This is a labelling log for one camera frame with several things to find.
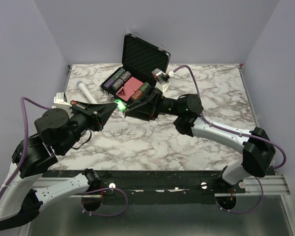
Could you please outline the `green key tag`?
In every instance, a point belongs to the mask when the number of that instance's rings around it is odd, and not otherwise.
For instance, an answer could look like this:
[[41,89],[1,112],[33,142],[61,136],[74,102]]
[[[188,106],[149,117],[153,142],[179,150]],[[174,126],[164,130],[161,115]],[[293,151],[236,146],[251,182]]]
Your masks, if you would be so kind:
[[117,108],[120,111],[122,111],[122,112],[126,111],[127,106],[126,106],[126,104],[122,100],[116,99],[114,102],[117,104]]

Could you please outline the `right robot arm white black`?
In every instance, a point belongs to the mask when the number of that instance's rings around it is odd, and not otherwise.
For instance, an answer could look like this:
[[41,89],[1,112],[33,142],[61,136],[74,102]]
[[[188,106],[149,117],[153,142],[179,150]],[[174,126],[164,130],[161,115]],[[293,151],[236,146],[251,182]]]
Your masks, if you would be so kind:
[[201,99],[196,94],[166,98],[156,88],[149,87],[136,101],[127,106],[124,115],[144,121],[156,120],[159,115],[176,116],[174,126],[182,135],[204,138],[225,145],[242,154],[242,159],[223,168],[215,180],[223,193],[233,189],[244,178],[264,177],[275,155],[274,145],[266,132],[240,130],[204,118]]

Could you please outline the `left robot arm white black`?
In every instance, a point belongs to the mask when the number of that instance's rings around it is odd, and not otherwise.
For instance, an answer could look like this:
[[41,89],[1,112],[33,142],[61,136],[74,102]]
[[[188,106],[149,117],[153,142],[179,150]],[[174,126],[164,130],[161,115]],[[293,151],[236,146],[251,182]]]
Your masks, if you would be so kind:
[[47,109],[34,125],[37,133],[25,134],[16,147],[8,175],[0,188],[0,231],[23,226],[52,203],[75,195],[94,194],[101,180],[85,169],[67,181],[42,189],[34,183],[75,147],[85,131],[101,131],[116,109],[116,103],[64,102]]

